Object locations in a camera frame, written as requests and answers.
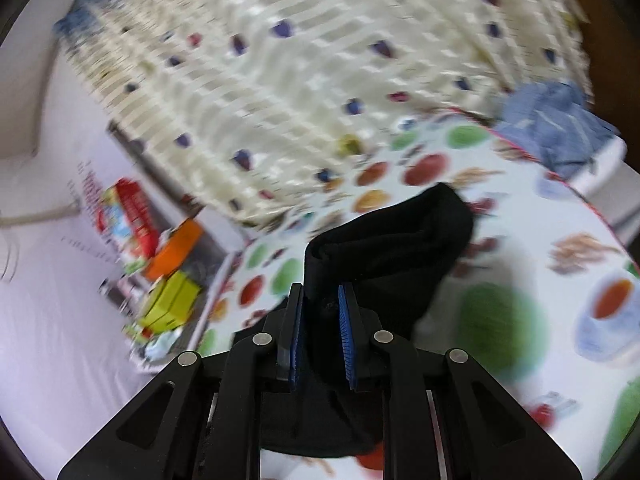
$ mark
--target blue garment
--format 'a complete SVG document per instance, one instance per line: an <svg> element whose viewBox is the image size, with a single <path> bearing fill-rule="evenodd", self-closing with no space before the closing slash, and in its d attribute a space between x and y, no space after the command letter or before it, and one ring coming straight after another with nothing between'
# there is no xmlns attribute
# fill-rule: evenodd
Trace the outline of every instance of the blue garment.
<svg viewBox="0 0 640 480"><path fill-rule="evenodd" d="M585 109L575 83L530 83L504 103L495 130L537 157L564 180L585 164L618 130Z"/></svg>

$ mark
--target black garment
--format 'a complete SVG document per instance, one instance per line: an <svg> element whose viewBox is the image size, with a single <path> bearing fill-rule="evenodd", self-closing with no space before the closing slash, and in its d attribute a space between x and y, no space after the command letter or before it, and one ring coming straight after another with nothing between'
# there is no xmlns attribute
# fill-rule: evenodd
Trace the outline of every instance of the black garment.
<svg viewBox="0 0 640 480"><path fill-rule="evenodd" d="M306 380L291 395L266 394L261 446L315 457L371 452L382 439L380 394L356 394L344 370L338 285L410 339L437 286L471 238L471 211L445 184L363 215L314 238L305 252ZM238 333L258 332L261 324Z"/></svg>

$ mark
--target black fabric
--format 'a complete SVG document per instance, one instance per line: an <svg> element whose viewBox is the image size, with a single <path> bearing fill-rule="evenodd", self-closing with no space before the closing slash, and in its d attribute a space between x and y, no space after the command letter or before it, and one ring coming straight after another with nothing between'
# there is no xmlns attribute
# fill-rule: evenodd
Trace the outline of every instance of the black fabric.
<svg viewBox="0 0 640 480"><path fill-rule="evenodd" d="M260 444L288 454L367 454L382 440L382 397L354 393L344 370L337 289L352 282L358 304L410 339L438 284L471 238L471 211L445 184L314 238L305 252L305 368L293 395L265 394ZM264 322L239 332L253 335Z"/></svg>

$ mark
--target metal rivet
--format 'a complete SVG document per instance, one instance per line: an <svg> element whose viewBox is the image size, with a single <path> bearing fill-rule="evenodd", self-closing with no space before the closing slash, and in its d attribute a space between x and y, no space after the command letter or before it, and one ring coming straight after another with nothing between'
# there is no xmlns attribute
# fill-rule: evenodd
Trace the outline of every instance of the metal rivet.
<svg viewBox="0 0 640 480"><path fill-rule="evenodd" d="M455 363L462 364L466 363L466 361L469 359L469 354L464 350L455 348L451 352L449 352L449 359L451 359Z"/></svg>
<svg viewBox="0 0 640 480"><path fill-rule="evenodd" d="M252 341L258 346L264 346L268 345L271 342L271 339L271 334L267 334L266 332L258 332L256 335L254 335Z"/></svg>
<svg viewBox="0 0 640 480"><path fill-rule="evenodd" d="M191 366L198 360L198 355L195 352L182 352L178 356L178 364L180 366Z"/></svg>
<svg viewBox="0 0 640 480"><path fill-rule="evenodd" d="M391 343L394 340L394 335L389 330L378 330L373 335L373 339L379 343Z"/></svg>

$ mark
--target ironing board cover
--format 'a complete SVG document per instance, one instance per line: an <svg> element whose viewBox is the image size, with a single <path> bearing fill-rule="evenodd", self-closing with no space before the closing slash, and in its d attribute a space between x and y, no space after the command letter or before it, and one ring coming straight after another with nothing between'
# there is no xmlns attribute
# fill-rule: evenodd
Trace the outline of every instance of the ironing board cover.
<svg viewBox="0 0 640 480"><path fill-rule="evenodd" d="M420 348L465 348L593 478L640 408L635 264L580 196L530 156L454 110L402 119L387 148L327 177L324 192L277 217L217 299L203 356L226 351L303 278L311 238L450 183L478 215L471 245L416 326ZM355 458L263 452L262 476L378 478Z"/></svg>

